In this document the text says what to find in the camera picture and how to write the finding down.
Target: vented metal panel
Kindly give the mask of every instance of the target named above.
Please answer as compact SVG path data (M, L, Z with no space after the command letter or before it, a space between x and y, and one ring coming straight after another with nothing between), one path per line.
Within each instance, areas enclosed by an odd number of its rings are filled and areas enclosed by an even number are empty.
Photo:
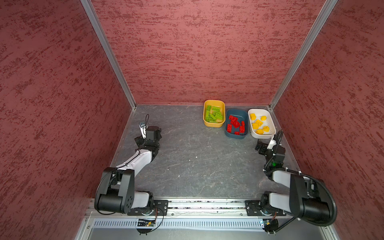
M152 228L137 227L137 219L119 219L119 218L96 218L93 228ZM204 230L241 230L241 231L264 231L262 229L261 219L212 219L212 218L165 218L159 228L162 229L204 229Z

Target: red textured wall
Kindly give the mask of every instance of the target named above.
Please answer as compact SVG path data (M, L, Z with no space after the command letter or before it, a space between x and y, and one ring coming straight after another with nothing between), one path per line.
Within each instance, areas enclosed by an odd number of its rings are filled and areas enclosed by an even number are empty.
M275 112L342 239L384 239L384 2L339 0Z
M137 103L269 104L324 0L93 0Z
M0 239L76 235L129 104L78 0L0 1Z

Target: blue bowl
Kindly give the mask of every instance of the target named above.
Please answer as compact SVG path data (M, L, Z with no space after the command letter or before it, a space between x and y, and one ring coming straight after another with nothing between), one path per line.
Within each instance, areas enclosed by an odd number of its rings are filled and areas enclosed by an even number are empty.
M241 121L244 121L245 123L245 132L244 133L240 133L240 135L236 135L235 132L240 132L240 127L238 128L235 128L233 125L232 125L232 131L231 133L227 132L227 126L228 124L231 124L231 120L229 120L229 116L234 116L234 117L237 117L241 125ZM227 113L225 114L225 125L224 125L224 130L225 130L225 135L227 137L231 137L231 138L235 138L235 139L243 139L245 138L245 135L248 134L248 113L246 111L243 111L243 110L239 110L239 109L228 109L227 110Z

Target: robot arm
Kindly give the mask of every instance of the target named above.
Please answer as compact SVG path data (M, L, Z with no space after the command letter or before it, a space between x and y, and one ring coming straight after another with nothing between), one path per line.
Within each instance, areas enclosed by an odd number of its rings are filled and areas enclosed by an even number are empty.
M293 216L289 222L300 218L316 226L331 225L337 216L332 194L321 180L282 167L285 157L285 148L280 144L282 137L283 132L280 130L269 144L258 141L255 149L259 154L265 155L266 164L263 169L265 175L270 180L289 187L290 194L264 192L259 210L265 215L283 210Z
M329 222L332 202L322 187L318 187L308 177L277 170L272 173L273 180L290 188L290 194L269 193L272 207L282 209L287 214L310 223Z
M142 136L135 138L136 153L117 167L104 169L95 196L94 208L97 211L126 214L131 208L152 208L152 194L135 192L134 177L156 157L160 148L161 129L141 126L141 132Z

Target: marble-pattern floor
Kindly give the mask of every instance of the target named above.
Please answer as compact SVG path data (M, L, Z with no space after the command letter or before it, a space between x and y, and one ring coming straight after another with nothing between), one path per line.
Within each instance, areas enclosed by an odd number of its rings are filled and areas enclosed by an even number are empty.
M255 150L257 139L250 133L242 140L228 138L224 126L206 127L202 113L203 106L139 105L113 165L135 153L138 123L149 114L148 126L162 129L161 148L135 177L136 190L155 197L260 198L266 190L289 193L264 175L265 157ZM296 163L287 156L285 166L295 169Z

